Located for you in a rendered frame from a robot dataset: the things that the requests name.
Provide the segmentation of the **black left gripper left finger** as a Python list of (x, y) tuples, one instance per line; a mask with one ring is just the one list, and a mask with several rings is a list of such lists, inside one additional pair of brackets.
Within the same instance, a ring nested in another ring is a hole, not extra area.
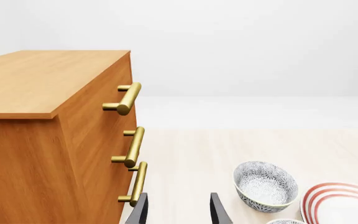
[(141, 193), (133, 211), (125, 221), (125, 224), (146, 224), (149, 210), (149, 200), (147, 193)]

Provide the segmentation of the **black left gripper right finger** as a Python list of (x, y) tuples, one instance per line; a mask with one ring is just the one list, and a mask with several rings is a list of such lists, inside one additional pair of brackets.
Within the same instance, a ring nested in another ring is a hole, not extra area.
[(232, 220), (225, 211), (217, 193), (210, 195), (210, 214), (212, 224), (232, 224)]

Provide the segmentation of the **patterned bowl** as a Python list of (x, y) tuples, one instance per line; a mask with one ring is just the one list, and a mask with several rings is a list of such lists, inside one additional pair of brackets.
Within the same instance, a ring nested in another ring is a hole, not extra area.
[(299, 193), (296, 180), (281, 167), (268, 162), (239, 164), (234, 169), (233, 180), (240, 199), (258, 212), (281, 212)]
[(281, 219), (276, 219), (276, 220), (270, 220), (266, 224), (307, 224), (307, 223), (301, 222), (299, 220), (281, 218)]

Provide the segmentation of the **wooden cabinet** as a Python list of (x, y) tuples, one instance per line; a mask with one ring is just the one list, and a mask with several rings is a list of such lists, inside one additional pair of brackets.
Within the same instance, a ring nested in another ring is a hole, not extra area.
[(118, 224), (135, 111), (102, 109), (132, 84), (127, 50), (0, 55), (0, 224)]

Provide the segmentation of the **white plate with red rings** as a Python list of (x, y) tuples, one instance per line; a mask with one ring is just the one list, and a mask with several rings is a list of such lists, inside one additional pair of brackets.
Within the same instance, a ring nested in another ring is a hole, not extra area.
[(307, 224), (358, 224), (358, 185), (316, 184), (300, 197), (300, 213)]

